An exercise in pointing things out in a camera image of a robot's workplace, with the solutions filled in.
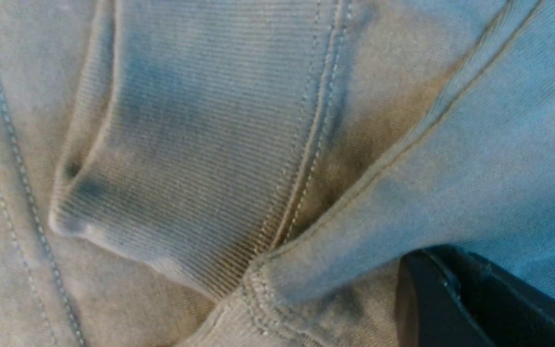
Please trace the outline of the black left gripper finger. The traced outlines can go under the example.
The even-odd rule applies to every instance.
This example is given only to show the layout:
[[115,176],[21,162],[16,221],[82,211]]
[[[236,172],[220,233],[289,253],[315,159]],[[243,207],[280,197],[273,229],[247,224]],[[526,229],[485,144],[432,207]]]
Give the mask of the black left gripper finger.
[[555,299],[449,245],[401,257],[395,319],[400,347],[555,347]]

